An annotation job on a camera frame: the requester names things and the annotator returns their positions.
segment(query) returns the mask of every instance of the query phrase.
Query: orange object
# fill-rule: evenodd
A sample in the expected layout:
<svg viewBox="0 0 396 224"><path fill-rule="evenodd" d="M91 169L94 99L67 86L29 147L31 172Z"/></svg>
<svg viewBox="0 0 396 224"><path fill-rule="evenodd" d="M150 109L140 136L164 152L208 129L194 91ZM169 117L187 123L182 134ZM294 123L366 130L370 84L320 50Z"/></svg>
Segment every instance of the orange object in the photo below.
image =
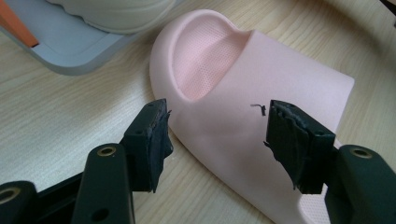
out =
<svg viewBox="0 0 396 224"><path fill-rule="evenodd" d="M17 37L24 45L32 48L38 45L37 39L27 29L4 0L0 0L0 25Z"/></svg>

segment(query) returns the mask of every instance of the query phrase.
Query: wood grain surface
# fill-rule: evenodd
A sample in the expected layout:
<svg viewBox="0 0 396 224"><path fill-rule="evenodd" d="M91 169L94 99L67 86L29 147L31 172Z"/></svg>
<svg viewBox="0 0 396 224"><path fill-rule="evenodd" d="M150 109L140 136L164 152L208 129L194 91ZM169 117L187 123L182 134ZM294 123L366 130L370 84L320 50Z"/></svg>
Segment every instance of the wood grain surface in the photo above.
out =
<svg viewBox="0 0 396 224"><path fill-rule="evenodd" d="M0 34L0 183L38 190L81 172L94 147L119 142L152 101L149 55L163 26L214 9L355 78L337 132L344 144L377 151L396 170L395 17L373 0L186 0L94 72L55 74ZM271 223L212 175L171 134L155 194L134 193L137 223Z"/></svg>

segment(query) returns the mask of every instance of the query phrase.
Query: wooden table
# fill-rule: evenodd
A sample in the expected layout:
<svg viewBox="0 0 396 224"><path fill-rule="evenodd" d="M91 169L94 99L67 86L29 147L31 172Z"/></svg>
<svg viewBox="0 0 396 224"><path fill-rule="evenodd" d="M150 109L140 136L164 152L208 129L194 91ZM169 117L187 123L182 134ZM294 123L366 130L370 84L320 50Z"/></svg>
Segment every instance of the wooden table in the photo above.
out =
<svg viewBox="0 0 396 224"><path fill-rule="evenodd" d="M96 71L55 74L0 34L0 183L38 190L81 172L89 151L119 142L152 101L149 55L162 27L198 8L224 14L355 78L337 132L396 170L395 17L374 0L186 0ZM137 223L271 223L213 176L171 134L157 193L134 194Z"/></svg>

